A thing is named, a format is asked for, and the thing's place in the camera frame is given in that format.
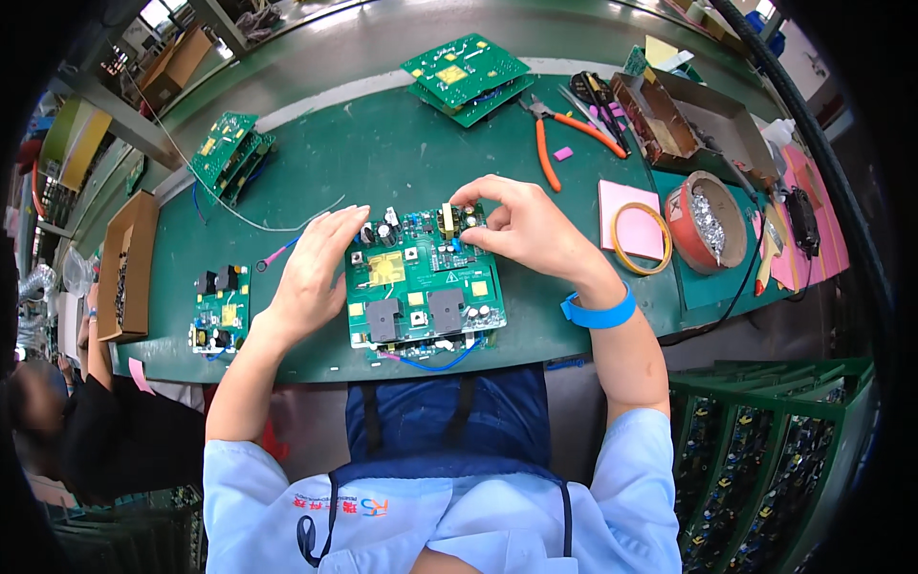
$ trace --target plastic bag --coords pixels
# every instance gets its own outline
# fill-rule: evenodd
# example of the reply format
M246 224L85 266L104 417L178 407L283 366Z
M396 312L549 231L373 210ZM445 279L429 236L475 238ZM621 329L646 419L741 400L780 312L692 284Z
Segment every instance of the plastic bag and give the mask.
M93 264L86 261L71 245L63 258L63 286L76 297L89 294L93 285Z

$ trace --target wire cutters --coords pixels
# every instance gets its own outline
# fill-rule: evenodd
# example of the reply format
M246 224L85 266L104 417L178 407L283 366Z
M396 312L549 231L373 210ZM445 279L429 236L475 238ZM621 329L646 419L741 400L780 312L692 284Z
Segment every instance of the wire cutters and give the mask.
M539 163L542 164L542 171L545 172L545 177L548 179L548 183L555 192L561 191L561 182L558 181L558 176L554 174L552 164L548 160L548 149L545 146L545 124L543 122L545 118L553 118L555 121L559 121L571 128L579 129L604 143L606 147L615 153L615 155L622 158L625 157L625 152L618 143L603 135L598 129L591 128L582 121L577 121L564 114L552 111L548 106L543 104L535 94L532 94L531 105L527 106L522 99L520 100L520 105L523 109L535 116L535 142L536 147L539 149Z

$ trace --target green workbench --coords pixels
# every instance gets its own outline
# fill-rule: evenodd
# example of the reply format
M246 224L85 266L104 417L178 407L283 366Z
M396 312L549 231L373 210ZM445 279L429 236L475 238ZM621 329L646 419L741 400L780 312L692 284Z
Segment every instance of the green workbench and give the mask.
M549 107L566 112L570 106L556 91L557 84L564 81L559 76L538 77L529 91ZM549 191L551 198L598 243L598 181L652 189L649 172L639 152L619 160L588 135L567 126L546 120L545 130L550 152L565 146L574 152L570 159L554 163L563 189L558 194ZM268 227L296 227L341 195L345 195L342 207L369 204L373 218L381 217L388 206L399 212L435 208L459 186L483 174L547 187L536 154L534 119L518 106L503 107L489 122L463 129L405 88L398 88L305 115L272 133L279 151L244 190L238 205L247 218ZM631 134L629 138L632 149L637 150ZM659 190L663 195L668 191ZM199 197L205 226L190 196L189 188L162 208L153 250L149 337L118 347L119 372L127 371L127 357L135 357L144 361L150 378L219 381L230 358L209 363L188 348L196 278L225 264L253 268L256 261L294 237L293 233L258 231ZM484 203L486 211L494 207L492 202ZM613 253L607 256L630 283L639 308L658 336L716 321L729 303L686 311L673 265L657 275L637 277ZM253 275L251 315L270 303L285 261L283 255L265 273ZM569 284L504 259L498 259L498 270L508 325L497 331L496 349L471 353L453 372L520 365L589 350L587 330L565 321L558 307L572 290ZM788 293L778 292L771 282L762 297L742 296L734 313ZM431 364L448 358L435 357ZM372 367L363 350L351 348L347 320L341 314L287 356L277 380L331 382L425 374L394 361L380 363Z

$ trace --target black shirt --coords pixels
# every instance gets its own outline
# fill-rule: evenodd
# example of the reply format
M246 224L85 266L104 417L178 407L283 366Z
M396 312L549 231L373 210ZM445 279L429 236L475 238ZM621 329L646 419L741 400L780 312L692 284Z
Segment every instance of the black shirt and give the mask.
M112 376L109 391L88 375L63 415L62 474L80 491L114 500L202 483L204 415L129 377Z

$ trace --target brown box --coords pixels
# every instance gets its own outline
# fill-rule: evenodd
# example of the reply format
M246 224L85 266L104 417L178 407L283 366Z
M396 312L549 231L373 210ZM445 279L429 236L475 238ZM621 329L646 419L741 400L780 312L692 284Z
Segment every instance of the brown box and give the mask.
M99 271L99 341L127 343L147 336L150 268L160 208L148 191L139 191L108 222ZM124 319L118 325L118 272L128 253L124 279Z
M712 136L727 159L741 164L740 170L754 188L766 191L778 181L778 168L768 146L741 102L706 85L671 73L655 72L657 82L666 89L682 116ZM735 173L724 164L720 154L703 143L692 157L691 166L693 170L711 172L723 181L740 183L735 181Z
M140 92L154 110L182 91L212 45L199 22L190 26L177 42L173 39L166 45L140 78Z
M676 168L686 165L701 143L663 85L644 76L615 73L611 86L615 99L637 131L638 143L644 148L647 160L652 165Z

